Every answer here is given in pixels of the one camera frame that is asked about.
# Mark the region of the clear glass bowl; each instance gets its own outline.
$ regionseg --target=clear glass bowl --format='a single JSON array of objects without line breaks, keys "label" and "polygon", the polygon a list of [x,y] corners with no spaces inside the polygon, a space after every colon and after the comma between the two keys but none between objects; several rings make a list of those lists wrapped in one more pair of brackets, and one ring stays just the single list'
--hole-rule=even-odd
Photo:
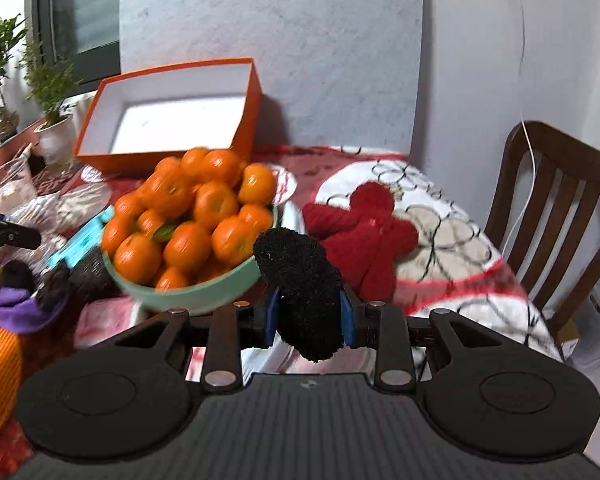
[{"label": "clear glass bowl", "polygon": [[8,214],[37,196],[26,157],[0,166],[0,213]]}]

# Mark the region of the mint green bowl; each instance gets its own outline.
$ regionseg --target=mint green bowl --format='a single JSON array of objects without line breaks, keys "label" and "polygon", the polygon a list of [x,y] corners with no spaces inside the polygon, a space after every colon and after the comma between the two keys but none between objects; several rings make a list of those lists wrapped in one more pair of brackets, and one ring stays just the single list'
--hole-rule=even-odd
[{"label": "mint green bowl", "polygon": [[[278,224],[278,210],[273,208],[273,225]],[[148,310],[163,312],[173,307],[186,308],[194,316],[206,314],[219,306],[232,303],[249,290],[260,277],[254,256],[243,261],[229,272],[199,285],[177,290],[156,292],[150,286],[136,285],[118,274],[106,254],[104,264],[121,290],[142,303]]]}]

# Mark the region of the chair backrest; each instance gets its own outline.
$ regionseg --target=chair backrest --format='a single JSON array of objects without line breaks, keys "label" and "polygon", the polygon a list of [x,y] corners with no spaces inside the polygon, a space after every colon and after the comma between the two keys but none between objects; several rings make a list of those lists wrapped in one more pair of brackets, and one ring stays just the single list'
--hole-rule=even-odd
[{"label": "chair backrest", "polygon": [[[531,292],[531,289],[534,288],[549,260],[576,196],[578,184],[581,181],[586,183],[576,213],[568,226],[567,234],[558,250],[557,257],[544,282],[540,285],[538,293],[532,298],[534,304],[542,309],[564,277],[598,203],[600,196],[600,152],[547,124],[525,121],[525,126],[534,152],[541,153],[542,158],[536,174],[536,184],[531,200],[522,217],[520,228],[507,260],[515,273],[520,270],[520,265],[530,248],[552,189],[556,171],[560,170],[562,172],[560,187],[538,247],[534,254],[530,256],[531,261],[521,279],[522,286],[527,292]],[[484,230],[496,247],[501,246],[507,229],[518,169],[523,156],[527,152],[528,145],[525,134],[522,125],[519,124],[507,138],[498,185],[489,212],[487,227]],[[565,300],[557,307],[554,316],[549,320],[549,329],[554,336],[570,320],[599,278],[600,247]]]}]

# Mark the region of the open cardboard box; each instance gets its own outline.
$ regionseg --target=open cardboard box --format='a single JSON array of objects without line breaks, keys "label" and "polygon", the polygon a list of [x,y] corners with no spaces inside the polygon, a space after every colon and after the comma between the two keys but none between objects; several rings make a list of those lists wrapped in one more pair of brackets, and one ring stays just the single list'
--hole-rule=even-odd
[{"label": "open cardboard box", "polygon": [[74,156],[102,173],[136,177],[196,146],[232,148],[248,161],[261,97],[250,58],[110,77],[91,102]]}]

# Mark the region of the floral tablecloth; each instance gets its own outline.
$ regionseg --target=floral tablecloth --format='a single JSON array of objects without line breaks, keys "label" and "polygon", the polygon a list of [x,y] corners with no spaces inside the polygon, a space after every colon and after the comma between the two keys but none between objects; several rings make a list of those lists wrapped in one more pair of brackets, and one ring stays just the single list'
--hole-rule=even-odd
[{"label": "floral tablecloth", "polygon": [[[410,219],[419,230],[419,247],[397,263],[394,303],[410,316],[428,316],[445,307],[555,359],[560,354],[538,310],[516,277],[469,215],[416,167],[398,153],[348,147],[275,147],[260,149],[255,160],[285,166],[298,187],[292,197],[299,208],[306,202],[347,207],[359,184],[374,180],[388,187],[395,199],[394,214]],[[101,176],[93,169],[78,172],[64,186],[69,190]],[[111,202],[135,189],[139,182],[114,178]],[[248,297],[262,291],[254,286]],[[59,357],[74,352],[73,331],[81,306],[69,306],[45,333],[23,340],[23,379]],[[424,370],[424,352],[415,349],[416,365]],[[200,368],[203,349],[194,353],[192,367]],[[369,372],[373,351],[342,349],[318,364],[291,350],[275,364],[279,372]],[[30,456],[17,423],[0,432],[0,478]]]}]

